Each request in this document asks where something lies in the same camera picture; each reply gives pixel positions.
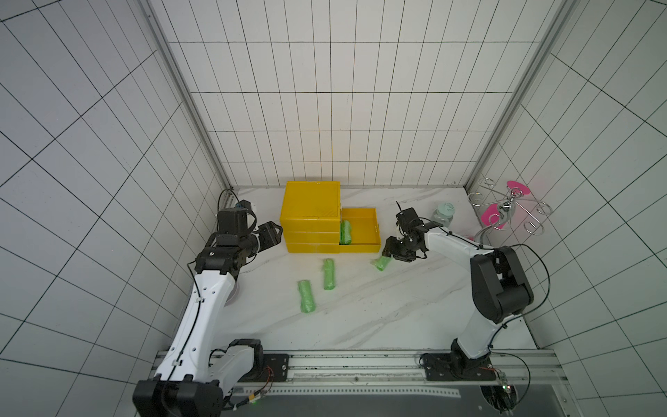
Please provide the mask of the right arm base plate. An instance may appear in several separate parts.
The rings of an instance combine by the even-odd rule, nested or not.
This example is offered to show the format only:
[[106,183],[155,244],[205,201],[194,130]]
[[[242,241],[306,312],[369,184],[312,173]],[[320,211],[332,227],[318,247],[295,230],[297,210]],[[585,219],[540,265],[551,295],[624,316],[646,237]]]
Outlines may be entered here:
[[419,363],[429,382],[494,382],[497,379],[488,356],[468,359],[457,353],[424,353]]

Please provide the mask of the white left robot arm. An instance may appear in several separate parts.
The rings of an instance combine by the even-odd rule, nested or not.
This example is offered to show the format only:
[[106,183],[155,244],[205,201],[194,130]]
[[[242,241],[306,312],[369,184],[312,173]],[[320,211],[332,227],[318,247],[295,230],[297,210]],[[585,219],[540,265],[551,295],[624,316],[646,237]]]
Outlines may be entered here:
[[281,242],[275,222],[259,224],[242,200],[217,214],[217,227],[194,260],[194,289],[175,338],[155,375],[137,383],[132,401],[141,416],[219,416],[232,410],[232,390],[246,375],[262,375],[259,340],[232,342],[212,364],[213,333],[248,259]]

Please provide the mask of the yellow bottom drawer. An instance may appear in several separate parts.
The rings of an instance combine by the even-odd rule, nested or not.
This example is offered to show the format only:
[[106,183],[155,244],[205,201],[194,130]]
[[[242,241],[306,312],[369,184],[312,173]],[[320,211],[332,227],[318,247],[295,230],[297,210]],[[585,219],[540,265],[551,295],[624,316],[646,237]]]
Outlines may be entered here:
[[352,241],[349,245],[340,245],[340,253],[376,254],[380,251],[380,227],[376,208],[343,208],[341,219],[351,223]]

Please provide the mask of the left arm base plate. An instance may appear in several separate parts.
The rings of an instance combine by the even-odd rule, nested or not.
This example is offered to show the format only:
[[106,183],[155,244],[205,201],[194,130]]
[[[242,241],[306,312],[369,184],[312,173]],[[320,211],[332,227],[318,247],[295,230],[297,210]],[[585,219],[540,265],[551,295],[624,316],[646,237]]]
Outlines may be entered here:
[[286,382],[289,370],[288,354],[264,354],[262,363],[241,377],[241,383]]

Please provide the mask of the green bag roll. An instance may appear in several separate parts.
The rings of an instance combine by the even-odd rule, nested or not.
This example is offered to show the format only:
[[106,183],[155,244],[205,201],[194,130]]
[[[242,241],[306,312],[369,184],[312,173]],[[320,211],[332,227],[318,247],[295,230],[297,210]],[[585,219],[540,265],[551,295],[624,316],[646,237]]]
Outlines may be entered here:
[[323,289],[324,290],[333,290],[336,287],[336,278],[335,278],[335,260],[328,258],[323,262]]
[[300,294],[300,311],[304,314],[313,313],[316,310],[311,282],[309,280],[298,281]]
[[371,261],[371,264],[378,271],[384,271],[387,268],[387,266],[389,265],[389,263],[392,262],[392,260],[393,260],[392,257],[382,255],[379,258]]
[[350,245],[352,243],[352,224],[348,220],[340,223],[340,245]]

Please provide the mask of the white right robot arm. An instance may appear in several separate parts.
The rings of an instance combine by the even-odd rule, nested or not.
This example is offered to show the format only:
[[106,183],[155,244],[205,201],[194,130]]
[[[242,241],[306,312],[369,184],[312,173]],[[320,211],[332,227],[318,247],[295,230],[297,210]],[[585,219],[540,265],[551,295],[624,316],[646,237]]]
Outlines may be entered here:
[[472,314],[464,332],[451,345],[448,368],[458,375],[484,364],[496,332],[524,313],[534,301],[526,273],[513,248],[491,248],[445,229],[405,208],[396,215],[400,237],[387,238],[382,255],[401,262],[417,260],[432,250],[469,273]]

